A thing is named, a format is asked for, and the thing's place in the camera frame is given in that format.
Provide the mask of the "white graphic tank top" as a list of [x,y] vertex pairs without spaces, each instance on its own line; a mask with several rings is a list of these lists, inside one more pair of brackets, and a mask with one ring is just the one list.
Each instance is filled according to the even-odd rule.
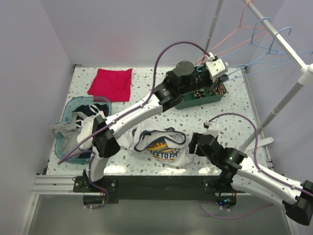
[[149,154],[170,167],[186,167],[193,162],[189,153],[190,140],[174,127],[162,128],[145,120],[127,131],[118,140],[133,155]]

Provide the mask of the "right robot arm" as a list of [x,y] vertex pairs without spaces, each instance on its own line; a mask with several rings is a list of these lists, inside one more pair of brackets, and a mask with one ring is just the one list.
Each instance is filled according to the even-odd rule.
[[278,206],[291,220],[310,225],[313,217],[313,184],[287,178],[265,167],[257,166],[251,157],[235,149],[223,147],[216,137],[193,133],[189,152],[206,157],[221,170],[209,183],[218,192],[242,191]]

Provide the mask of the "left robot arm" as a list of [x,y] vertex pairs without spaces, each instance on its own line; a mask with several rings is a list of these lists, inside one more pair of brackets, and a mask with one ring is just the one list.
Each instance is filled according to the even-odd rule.
[[206,62],[201,70],[188,61],[179,62],[168,71],[162,83],[135,105],[113,116],[97,116],[93,120],[90,138],[95,155],[86,169],[84,186],[90,192],[101,188],[105,160],[120,150],[117,140],[142,121],[166,112],[182,102],[184,94],[199,89],[212,90],[228,79],[228,66],[222,59]]

